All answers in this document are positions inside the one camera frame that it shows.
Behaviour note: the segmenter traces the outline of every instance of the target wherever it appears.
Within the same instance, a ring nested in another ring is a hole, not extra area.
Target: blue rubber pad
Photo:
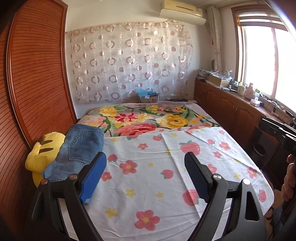
[[[99,156],[97,162],[93,165],[89,173],[87,174],[86,178],[82,182],[81,185],[81,193],[80,193],[80,200],[83,203],[90,203],[92,194],[96,189],[99,180],[106,168],[107,165],[107,157],[104,153]]]

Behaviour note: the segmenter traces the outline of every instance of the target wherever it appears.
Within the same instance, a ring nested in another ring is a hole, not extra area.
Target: electrical outlet
[[[166,100],[167,98],[169,98],[168,96],[159,96],[159,100]]]

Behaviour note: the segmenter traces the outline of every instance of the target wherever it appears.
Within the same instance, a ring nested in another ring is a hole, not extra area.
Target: denim jeans
[[[50,182],[62,181],[90,164],[98,152],[103,150],[104,133],[98,127],[72,125],[59,149],[56,159],[42,172]]]

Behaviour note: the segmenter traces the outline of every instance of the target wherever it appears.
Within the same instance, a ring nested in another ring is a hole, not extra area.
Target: window
[[[236,79],[296,112],[296,41],[267,5],[232,8],[237,24]]]

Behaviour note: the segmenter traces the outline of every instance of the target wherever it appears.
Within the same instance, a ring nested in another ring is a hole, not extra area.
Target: cabinet door
[[[200,104],[201,108],[205,107],[205,87],[204,87],[204,83],[200,82],[200,81],[195,81],[195,89],[194,89],[194,97],[195,100]]]
[[[242,106],[238,106],[234,113],[236,121],[232,137],[244,148],[251,137],[257,119],[259,118],[259,113],[252,106],[245,103]]]
[[[218,111],[221,104],[221,96],[219,95],[219,92],[216,91],[216,89],[214,88],[209,88],[206,91],[204,103],[205,112],[207,112],[211,117],[216,119],[216,117],[218,117]]]
[[[235,116],[234,116],[235,104],[232,99],[227,96],[221,97],[221,104],[218,111],[216,121],[229,133],[232,133]]]

